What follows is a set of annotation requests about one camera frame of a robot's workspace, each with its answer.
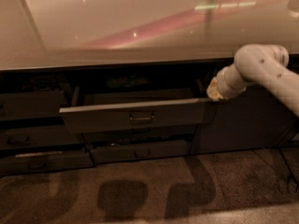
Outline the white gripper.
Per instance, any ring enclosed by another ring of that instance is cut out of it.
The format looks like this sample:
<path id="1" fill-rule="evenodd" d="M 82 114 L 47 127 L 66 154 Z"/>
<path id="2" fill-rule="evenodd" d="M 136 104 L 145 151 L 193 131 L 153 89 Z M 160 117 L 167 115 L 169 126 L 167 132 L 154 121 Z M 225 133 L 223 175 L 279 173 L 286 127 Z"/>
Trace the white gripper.
<path id="1" fill-rule="evenodd" d="M 247 83 L 235 66 L 226 66 L 216 78 L 212 78 L 206 89 L 207 96 L 213 101 L 235 98 L 247 88 Z"/>

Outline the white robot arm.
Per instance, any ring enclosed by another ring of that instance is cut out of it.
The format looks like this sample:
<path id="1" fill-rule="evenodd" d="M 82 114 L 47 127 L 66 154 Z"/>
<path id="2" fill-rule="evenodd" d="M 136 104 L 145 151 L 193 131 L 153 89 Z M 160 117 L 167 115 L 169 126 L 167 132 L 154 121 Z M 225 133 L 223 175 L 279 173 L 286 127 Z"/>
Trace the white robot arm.
<path id="1" fill-rule="evenodd" d="M 213 101 L 235 98 L 258 84 L 299 117 L 299 75 L 287 68 L 288 51 L 280 45 L 246 45 L 231 65 L 212 78 L 206 93 Z"/>

